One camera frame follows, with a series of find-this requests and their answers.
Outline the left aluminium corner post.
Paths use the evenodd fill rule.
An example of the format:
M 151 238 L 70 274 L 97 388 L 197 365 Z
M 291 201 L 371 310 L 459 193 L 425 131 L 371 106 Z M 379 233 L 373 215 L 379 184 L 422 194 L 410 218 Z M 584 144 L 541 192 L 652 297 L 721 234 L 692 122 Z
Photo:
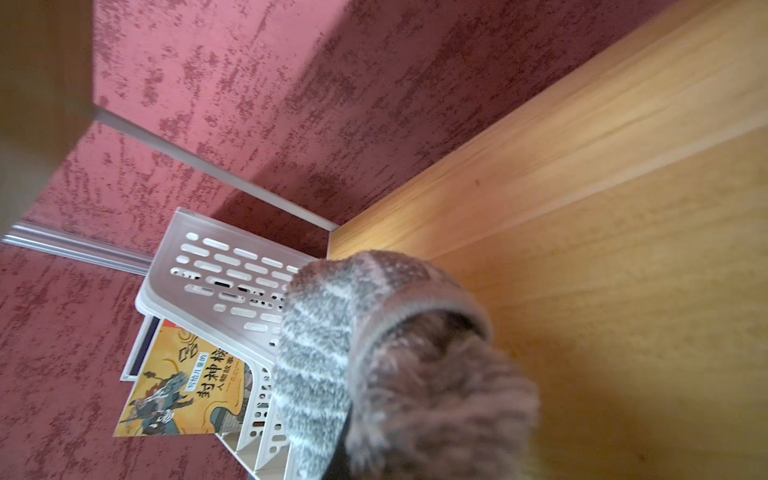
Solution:
M 2 242 L 140 276 L 147 275 L 153 260 L 150 255 L 26 221 L 14 224 Z

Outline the wooden white-framed bookshelf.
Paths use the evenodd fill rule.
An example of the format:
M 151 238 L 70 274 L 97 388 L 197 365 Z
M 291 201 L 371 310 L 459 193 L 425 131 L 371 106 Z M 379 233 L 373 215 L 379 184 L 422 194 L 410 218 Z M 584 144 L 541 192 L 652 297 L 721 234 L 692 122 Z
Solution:
M 98 1 L 95 125 L 24 219 L 151 254 L 185 207 L 429 259 L 541 392 L 528 479 L 767 475 L 763 1 Z

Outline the white file organizer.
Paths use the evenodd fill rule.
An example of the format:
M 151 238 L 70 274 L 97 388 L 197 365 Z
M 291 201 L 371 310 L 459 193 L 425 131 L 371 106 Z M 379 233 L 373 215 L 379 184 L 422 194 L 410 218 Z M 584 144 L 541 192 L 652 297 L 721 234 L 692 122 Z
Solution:
M 135 305 L 244 361 L 253 386 L 238 435 L 221 435 L 255 479 L 297 479 L 295 454 L 272 401 L 288 283 L 311 256 L 179 208 Z

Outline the yellow magazine in organizer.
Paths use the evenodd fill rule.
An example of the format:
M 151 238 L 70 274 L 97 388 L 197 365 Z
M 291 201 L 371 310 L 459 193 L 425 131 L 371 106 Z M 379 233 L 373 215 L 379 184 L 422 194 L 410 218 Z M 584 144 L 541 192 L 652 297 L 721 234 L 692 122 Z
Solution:
M 238 433 L 252 386 L 244 361 L 165 320 L 113 435 Z

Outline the grey patterned cloth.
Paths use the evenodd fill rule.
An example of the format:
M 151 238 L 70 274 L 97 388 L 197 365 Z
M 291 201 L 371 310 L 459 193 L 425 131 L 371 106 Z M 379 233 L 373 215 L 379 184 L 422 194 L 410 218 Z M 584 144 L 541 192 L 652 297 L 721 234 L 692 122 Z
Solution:
M 287 288 L 273 400 L 302 479 L 512 479 L 536 384 L 447 273 L 390 251 L 302 267 Z

